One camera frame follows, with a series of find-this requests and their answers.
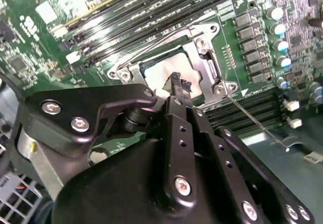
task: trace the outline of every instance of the white connector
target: white connector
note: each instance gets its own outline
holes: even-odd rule
[[[287,123],[288,125],[295,129],[303,125],[302,120],[297,118],[297,119],[290,119],[289,117],[287,118]]]
[[[284,100],[283,104],[288,111],[295,111],[295,110],[299,109],[299,101],[298,100],[294,100],[294,101]]]

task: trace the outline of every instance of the silver screw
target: silver screw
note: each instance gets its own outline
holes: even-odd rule
[[[144,92],[145,95],[147,95],[149,97],[152,97],[153,96],[153,94],[148,89],[145,89],[143,92]]]
[[[224,133],[225,133],[228,137],[231,137],[231,132],[229,132],[227,129],[224,129]]]
[[[174,102],[176,103],[176,104],[178,104],[178,105],[181,105],[182,103],[181,103],[181,101],[179,100],[179,99],[174,99]]]
[[[203,48],[203,47],[205,47],[205,41],[204,41],[203,39],[201,39],[201,38],[197,39],[197,40],[196,40],[196,46],[197,46],[198,48]]]
[[[202,117],[202,116],[203,116],[203,112],[202,112],[201,110],[199,110],[199,109],[197,109],[197,110],[196,110],[196,113],[197,113],[200,117]]]
[[[175,187],[181,195],[187,196],[191,193],[191,186],[184,178],[177,177],[175,179]]]
[[[247,201],[242,202],[242,208],[251,220],[258,219],[257,212],[250,203],[248,203]]]
[[[56,115],[62,111],[60,105],[55,102],[46,102],[42,104],[41,109],[50,115]]]
[[[299,206],[298,209],[305,220],[310,220],[309,214],[306,212],[306,210],[303,207]]]
[[[286,210],[294,220],[298,220],[298,215],[296,211],[294,211],[294,209],[290,205],[286,205]]]
[[[71,121],[71,127],[77,132],[86,132],[90,128],[90,124],[82,117],[75,117]]]

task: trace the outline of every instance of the capacitor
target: capacitor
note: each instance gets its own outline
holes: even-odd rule
[[[313,82],[311,86],[309,87],[309,90],[316,95],[322,95],[323,94],[323,88],[320,83]]]
[[[320,18],[312,18],[308,20],[308,23],[312,27],[323,28],[323,19]]]
[[[273,47],[277,51],[286,52],[289,45],[288,45],[288,42],[279,39],[273,43]]]
[[[315,104],[323,103],[323,95],[311,94],[311,99]]]
[[[286,89],[289,86],[289,83],[282,77],[278,78],[278,80],[276,81],[276,84],[280,89]]]
[[[289,67],[291,65],[292,61],[285,57],[285,56],[280,56],[279,58],[277,58],[276,60],[276,64],[280,67],[282,67],[283,69]]]
[[[275,21],[279,21],[283,15],[284,11],[280,7],[272,7],[267,11],[267,17]]]
[[[275,23],[270,28],[270,33],[273,35],[281,36],[286,32],[286,26],[283,24]]]

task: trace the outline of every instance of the white-topped capacitor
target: white-topped capacitor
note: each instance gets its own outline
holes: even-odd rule
[[[271,7],[267,11],[267,17],[275,21],[279,21],[283,16],[284,16],[284,11],[280,7]]]
[[[282,36],[286,32],[286,26],[275,23],[270,28],[270,33],[277,36]]]
[[[323,94],[323,88],[320,83],[313,82],[311,86],[309,87],[309,90],[316,95],[322,95]]]
[[[282,77],[278,78],[278,80],[276,81],[276,84],[280,89],[286,89],[289,86],[289,83]]]
[[[287,52],[288,50],[288,47],[289,47],[289,44],[288,42],[286,41],[283,41],[283,40],[276,40],[274,43],[273,43],[273,47],[275,50],[277,51],[280,51],[280,52]]]
[[[285,56],[280,56],[276,60],[276,64],[278,66],[282,67],[283,69],[288,68],[291,65],[291,63],[292,63],[292,61]]]

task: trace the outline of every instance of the motherboard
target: motherboard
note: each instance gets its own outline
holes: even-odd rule
[[[214,128],[256,128],[226,94],[269,128],[297,128],[322,104],[322,2],[0,0],[0,70],[23,95],[131,83],[158,91],[180,72]]]

